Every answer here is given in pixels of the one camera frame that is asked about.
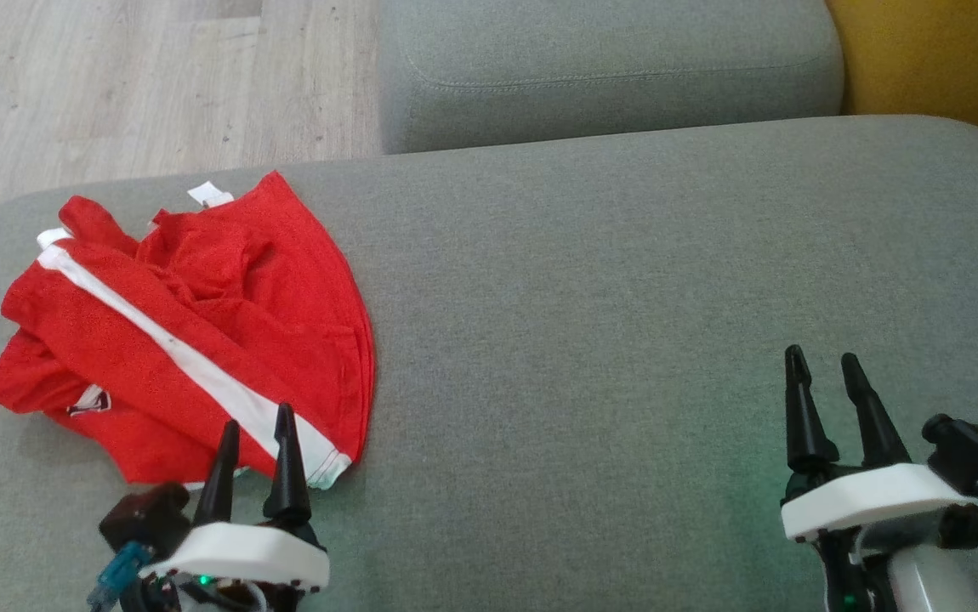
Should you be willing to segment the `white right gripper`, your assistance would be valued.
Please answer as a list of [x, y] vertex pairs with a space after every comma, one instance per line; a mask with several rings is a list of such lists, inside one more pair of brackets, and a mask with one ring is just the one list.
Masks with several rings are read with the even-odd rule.
[[[789, 496], [781, 507], [786, 538], [811, 546], [821, 561], [821, 611], [978, 612], [972, 580], [952, 556], [978, 547], [978, 497], [912, 464], [858, 357], [843, 354], [840, 368], [856, 408], [861, 465], [874, 470]], [[821, 472], [839, 450], [822, 426], [797, 344], [785, 349], [785, 381], [786, 462], [800, 475]]]

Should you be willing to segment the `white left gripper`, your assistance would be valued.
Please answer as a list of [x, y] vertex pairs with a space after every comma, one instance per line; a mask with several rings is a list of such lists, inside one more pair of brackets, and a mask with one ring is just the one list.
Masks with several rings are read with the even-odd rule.
[[[298, 612], [303, 597], [330, 582], [325, 550], [275, 527], [234, 525], [234, 475], [241, 428], [228, 421], [195, 507], [195, 528], [161, 562], [142, 567], [128, 612]], [[276, 411], [276, 468], [264, 503], [268, 519], [310, 522], [309, 485], [293, 407]]]

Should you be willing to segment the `red shorts with white stripe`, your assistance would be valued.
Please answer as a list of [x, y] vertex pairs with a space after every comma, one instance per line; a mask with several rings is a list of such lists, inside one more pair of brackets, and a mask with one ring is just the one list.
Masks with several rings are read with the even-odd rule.
[[[260, 393], [247, 353], [136, 259], [142, 239], [98, 202], [72, 197], [59, 219], [4, 295], [18, 329], [0, 355], [0, 405], [96, 441], [132, 484], [201, 483], [231, 419], [240, 468], [274, 473], [287, 402]], [[295, 414], [307, 483], [329, 488], [353, 462]]]

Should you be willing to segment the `red basketball jersey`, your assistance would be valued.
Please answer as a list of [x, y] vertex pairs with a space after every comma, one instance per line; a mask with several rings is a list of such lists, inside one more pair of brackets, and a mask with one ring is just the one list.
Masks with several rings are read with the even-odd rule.
[[159, 212], [136, 259], [216, 326], [338, 452], [358, 462], [375, 388], [375, 340], [348, 260], [278, 172], [201, 212]]

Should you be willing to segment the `yellow sofa backrest cushion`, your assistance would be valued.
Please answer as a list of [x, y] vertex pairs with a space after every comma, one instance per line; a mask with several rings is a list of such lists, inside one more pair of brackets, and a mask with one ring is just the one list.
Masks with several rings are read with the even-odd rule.
[[826, 0], [847, 115], [928, 115], [978, 127], [978, 0]]

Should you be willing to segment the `grey sofa seat cushion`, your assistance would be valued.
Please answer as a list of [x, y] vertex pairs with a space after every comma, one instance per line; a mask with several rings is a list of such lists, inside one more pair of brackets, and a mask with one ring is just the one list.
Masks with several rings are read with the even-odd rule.
[[380, 0], [387, 154], [838, 115], [826, 0]]

